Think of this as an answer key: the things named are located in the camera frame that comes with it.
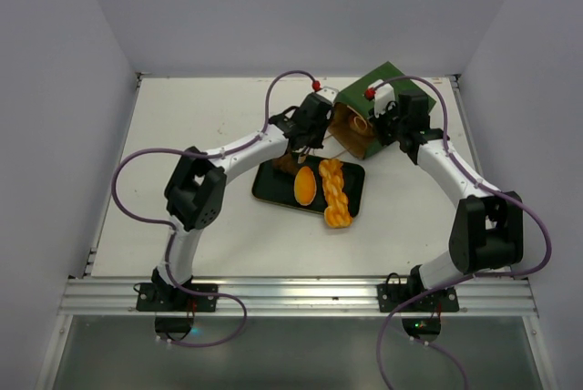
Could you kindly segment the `tan sliced fake bread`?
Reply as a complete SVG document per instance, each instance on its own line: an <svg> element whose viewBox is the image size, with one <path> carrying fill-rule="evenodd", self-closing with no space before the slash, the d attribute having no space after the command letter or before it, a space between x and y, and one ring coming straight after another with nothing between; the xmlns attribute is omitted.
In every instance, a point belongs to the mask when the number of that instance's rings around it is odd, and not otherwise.
<svg viewBox="0 0 583 390"><path fill-rule="evenodd" d="M349 124L349 128L361 135L361 136L365 136L368 137L371 133L371 127L368 124L368 122L366 120L364 120L363 118L361 118L360 116L351 116L348 120L348 124Z"/></svg>

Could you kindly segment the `brown fake chocolate bread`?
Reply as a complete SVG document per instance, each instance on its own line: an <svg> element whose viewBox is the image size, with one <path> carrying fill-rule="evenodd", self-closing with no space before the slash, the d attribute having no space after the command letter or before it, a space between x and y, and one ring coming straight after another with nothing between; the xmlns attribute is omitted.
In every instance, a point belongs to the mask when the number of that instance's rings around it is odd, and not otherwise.
<svg viewBox="0 0 583 390"><path fill-rule="evenodd" d="M272 167L282 173L295 177L300 169L297 159L288 153L271 161Z"/></svg>

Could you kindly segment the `green paper bag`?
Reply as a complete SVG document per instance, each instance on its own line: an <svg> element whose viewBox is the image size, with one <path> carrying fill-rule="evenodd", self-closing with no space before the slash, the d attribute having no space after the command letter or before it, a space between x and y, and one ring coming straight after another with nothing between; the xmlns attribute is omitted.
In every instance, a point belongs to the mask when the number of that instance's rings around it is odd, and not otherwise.
<svg viewBox="0 0 583 390"><path fill-rule="evenodd" d="M443 135L431 128L436 100L419 81L390 62L370 71L335 96L330 135L357 159L394 143L413 157L419 145Z"/></svg>

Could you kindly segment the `orange oval fake bread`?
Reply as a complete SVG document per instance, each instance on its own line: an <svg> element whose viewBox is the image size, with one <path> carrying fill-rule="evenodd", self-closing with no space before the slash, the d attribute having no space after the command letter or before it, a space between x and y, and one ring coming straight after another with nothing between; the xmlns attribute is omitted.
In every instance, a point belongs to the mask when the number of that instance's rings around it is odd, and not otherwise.
<svg viewBox="0 0 583 390"><path fill-rule="evenodd" d="M317 183L310 167L304 166L299 169L294 179L293 192L295 200L300 205L312 204L317 193Z"/></svg>

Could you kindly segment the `orange braided fake bread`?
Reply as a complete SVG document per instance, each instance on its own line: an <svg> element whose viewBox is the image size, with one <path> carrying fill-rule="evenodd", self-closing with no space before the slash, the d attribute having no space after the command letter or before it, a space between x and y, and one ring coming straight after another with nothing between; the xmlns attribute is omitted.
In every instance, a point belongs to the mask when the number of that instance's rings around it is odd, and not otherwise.
<svg viewBox="0 0 583 390"><path fill-rule="evenodd" d="M343 229L351 226L353 218L348 210L349 200L343 192L343 163L338 159L324 159L318 166L327 207L323 212L328 227Z"/></svg>

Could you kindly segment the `metal serving tongs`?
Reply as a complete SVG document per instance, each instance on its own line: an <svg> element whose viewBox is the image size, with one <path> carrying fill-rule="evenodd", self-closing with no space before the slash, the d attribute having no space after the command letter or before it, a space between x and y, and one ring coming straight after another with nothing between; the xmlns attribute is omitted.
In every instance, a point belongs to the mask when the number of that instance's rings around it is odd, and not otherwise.
<svg viewBox="0 0 583 390"><path fill-rule="evenodd" d="M302 164L306 158L310 155L310 153L312 152L312 148L306 146L305 148L303 148L299 153L298 153L298 157L297 157L297 162L299 164Z"/></svg>

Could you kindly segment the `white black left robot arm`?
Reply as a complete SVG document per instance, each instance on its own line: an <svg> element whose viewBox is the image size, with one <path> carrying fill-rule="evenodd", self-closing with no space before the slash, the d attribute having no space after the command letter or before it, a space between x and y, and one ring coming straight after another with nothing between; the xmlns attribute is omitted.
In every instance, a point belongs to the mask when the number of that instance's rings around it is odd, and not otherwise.
<svg viewBox="0 0 583 390"><path fill-rule="evenodd" d="M266 130L243 139L240 147L231 143L214 149L215 159L179 160L164 191L171 222L169 243L151 277L166 308L176 311L189 301L199 239L218 218L226 187L263 162L284 160L293 151L320 149L336 95L330 87L312 92L298 107L270 117Z"/></svg>

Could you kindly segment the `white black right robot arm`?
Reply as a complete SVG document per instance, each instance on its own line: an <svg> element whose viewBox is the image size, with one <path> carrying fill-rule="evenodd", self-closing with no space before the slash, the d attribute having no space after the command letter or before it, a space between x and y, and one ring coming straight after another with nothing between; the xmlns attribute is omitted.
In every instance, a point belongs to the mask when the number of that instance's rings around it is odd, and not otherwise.
<svg viewBox="0 0 583 390"><path fill-rule="evenodd" d="M400 150L439 185L456 208L447 250L411 270L405 298L416 310L438 299L436 286L523 258L523 214L516 204L476 186L480 175L457 159L449 138L430 127L429 97L396 96L387 88L372 98L369 121L379 141Z"/></svg>

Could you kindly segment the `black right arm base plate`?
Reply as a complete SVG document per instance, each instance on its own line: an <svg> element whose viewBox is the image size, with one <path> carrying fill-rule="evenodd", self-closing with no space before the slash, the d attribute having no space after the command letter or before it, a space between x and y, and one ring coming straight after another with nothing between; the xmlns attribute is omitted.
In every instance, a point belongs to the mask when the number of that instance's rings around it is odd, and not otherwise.
<svg viewBox="0 0 583 390"><path fill-rule="evenodd" d="M396 272L390 273L384 281L376 285L376 298L381 313L390 313L402 303L406 303L400 309L404 313L460 311L454 287L428 292L415 276L400 276Z"/></svg>

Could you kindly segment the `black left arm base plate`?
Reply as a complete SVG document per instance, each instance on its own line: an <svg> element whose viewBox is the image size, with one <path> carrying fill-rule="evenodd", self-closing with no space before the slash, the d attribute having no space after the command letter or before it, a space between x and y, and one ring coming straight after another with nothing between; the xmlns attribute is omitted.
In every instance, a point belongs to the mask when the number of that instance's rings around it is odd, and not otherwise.
<svg viewBox="0 0 583 390"><path fill-rule="evenodd" d="M169 287L164 291L151 282L141 282L135 285L138 293L136 310L150 313L214 313L216 311L216 293L219 292L214 283L192 283L189 290L199 293L192 295L180 289Z"/></svg>

